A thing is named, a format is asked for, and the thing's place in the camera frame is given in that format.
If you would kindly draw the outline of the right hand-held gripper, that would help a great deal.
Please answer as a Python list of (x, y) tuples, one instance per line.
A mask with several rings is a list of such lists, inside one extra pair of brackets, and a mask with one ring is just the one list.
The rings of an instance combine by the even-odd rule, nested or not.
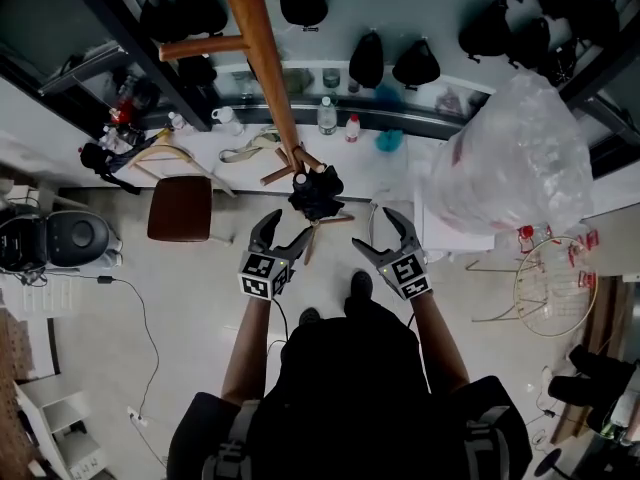
[[(384, 207), (383, 212), (400, 236), (400, 247), (393, 251), (378, 251), (364, 241), (352, 238), (355, 249), (360, 252), (385, 280), (386, 284), (405, 301), (431, 291), (424, 256), (419, 249), (419, 240), (413, 223), (402, 213)], [(395, 254), (405, 254), (394, 260)]]

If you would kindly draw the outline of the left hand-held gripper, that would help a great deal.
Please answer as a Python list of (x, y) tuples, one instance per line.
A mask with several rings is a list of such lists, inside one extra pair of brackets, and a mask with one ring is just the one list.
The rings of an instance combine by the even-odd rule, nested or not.
[(309, 245), (314, 228), (306, 227), (288, 245), (271, 249), (283, 211), (263, 217), (252, 229), (249, 247), (238, 271), (241, 292), (253, 298), (272, 300), (290, 281), (292, 267)]

